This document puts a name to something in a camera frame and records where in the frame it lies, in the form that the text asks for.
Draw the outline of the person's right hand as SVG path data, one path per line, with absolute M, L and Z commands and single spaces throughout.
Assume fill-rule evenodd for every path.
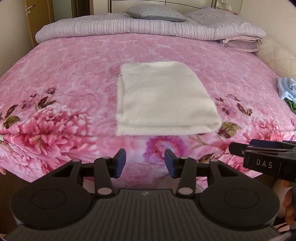
M 293 214 L 295 213 L 295 207 L 293 205 L 292 185 L 286 180 L 283 180 L 281 185 L 285 188 L 289 188 L 283 199 L 282 206 L 285 208 L 285 221 L 287 225 L 292 226 L 295 223 L 295 218 L 293 217 Z

